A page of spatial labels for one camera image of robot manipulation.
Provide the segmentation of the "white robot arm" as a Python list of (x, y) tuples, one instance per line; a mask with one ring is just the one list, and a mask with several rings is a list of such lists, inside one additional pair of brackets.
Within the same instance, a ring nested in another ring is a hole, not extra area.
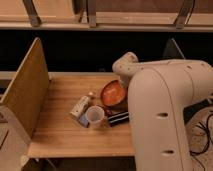
[(213, 66), (201, 60), (140, 62), (128, 52), (112, 65), (128, 88), (137, 171), (193, 171), (184, 109), (213, 94)]

